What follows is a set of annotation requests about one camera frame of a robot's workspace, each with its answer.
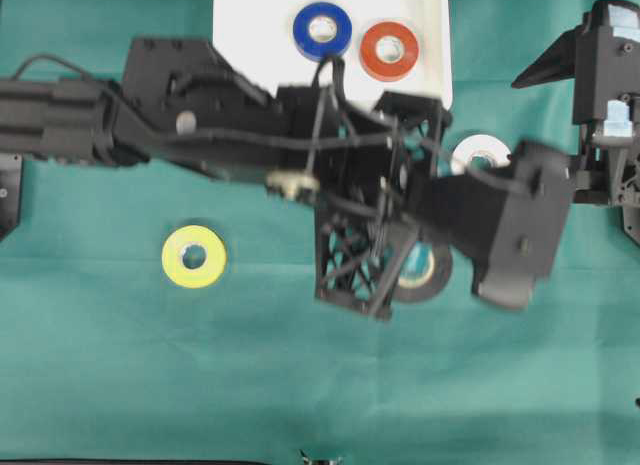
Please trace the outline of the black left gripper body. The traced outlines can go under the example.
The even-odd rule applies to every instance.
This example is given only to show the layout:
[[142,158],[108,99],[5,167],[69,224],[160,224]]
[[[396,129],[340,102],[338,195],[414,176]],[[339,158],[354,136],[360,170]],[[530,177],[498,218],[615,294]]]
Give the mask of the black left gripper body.
[[570,172],[575,203],[638,208],[639,125],[632,125],[630,137],[605,136],[603,124],[580,125]]

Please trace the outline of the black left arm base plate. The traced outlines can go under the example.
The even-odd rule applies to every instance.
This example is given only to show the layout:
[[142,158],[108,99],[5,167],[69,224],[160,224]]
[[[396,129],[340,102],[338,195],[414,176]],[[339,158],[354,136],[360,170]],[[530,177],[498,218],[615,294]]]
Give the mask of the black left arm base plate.
[[623,206],[621,214],[624,233],[634,244],[640,246],[640,209]]

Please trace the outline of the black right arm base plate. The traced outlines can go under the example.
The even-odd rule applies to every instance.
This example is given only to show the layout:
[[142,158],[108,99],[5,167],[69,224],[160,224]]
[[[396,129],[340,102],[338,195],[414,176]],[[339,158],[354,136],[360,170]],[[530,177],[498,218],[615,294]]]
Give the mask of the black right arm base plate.
[[23,159],[19,155],[2,153],[0,167],[0,233],[4,240],[20,222]]

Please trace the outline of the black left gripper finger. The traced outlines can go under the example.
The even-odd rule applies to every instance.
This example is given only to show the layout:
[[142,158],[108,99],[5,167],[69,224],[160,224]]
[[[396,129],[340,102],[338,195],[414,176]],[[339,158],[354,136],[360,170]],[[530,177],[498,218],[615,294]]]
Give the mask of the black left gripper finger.
[[514,89],[575,78],[576,41],[580,28],[562,33],[511,83]]

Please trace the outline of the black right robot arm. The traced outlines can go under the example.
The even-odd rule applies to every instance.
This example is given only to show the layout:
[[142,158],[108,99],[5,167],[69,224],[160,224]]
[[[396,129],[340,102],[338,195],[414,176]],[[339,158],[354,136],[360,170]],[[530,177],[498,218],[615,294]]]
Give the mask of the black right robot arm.
[[270,93],[205,39],[139,37],[121,81],[77,65],[54,81],[1,80],[1,231],[18,225],[26,159],[134,167],[162,160],[215,180],[256,183],[310,206],[315,294],[386,320],[393,301],[435,298],[450,246],[412,207],[436,181],[451,115],[438,99],[384,92],[366,110],[332,79]]

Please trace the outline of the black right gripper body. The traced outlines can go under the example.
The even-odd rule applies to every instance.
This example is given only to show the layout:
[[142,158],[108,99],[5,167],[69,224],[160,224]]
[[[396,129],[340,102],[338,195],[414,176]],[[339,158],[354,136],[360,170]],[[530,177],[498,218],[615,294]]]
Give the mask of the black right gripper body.
[[378,320],[390,318],[404,261],[431,244],[406,210],[413,172],[435,178],[452,115],[435,97],[384,92],[372,110],[344,100],[333,86],[282,86],[298,131],[345,140],[316,148],[301,169],[277,173],[283,198],[314,210],[315,296]]

